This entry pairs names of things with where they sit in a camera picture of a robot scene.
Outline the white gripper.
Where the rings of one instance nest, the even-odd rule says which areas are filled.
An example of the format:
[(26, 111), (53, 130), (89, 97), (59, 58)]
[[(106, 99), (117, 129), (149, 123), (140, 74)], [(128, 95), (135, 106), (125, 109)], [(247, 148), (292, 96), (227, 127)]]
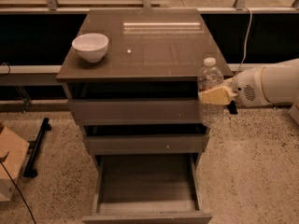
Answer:
[(238, 73), (234, 78), (226, 78), (223, 85), (198, 93), (204, 105), (228, 105), (236, 101), (246, 107), (266, 106), (262, 85), (263, 67), (255, 67)]

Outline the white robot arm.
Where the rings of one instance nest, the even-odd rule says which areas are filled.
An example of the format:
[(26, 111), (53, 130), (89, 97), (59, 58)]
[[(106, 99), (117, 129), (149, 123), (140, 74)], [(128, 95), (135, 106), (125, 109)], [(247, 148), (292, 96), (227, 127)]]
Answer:
[(299, 59), (255, 65), (236, 76), (217, 78), (204, 85), (198, 96), (205, 105), (228, 105), (236, 101), (246, 107), (299, 102)]

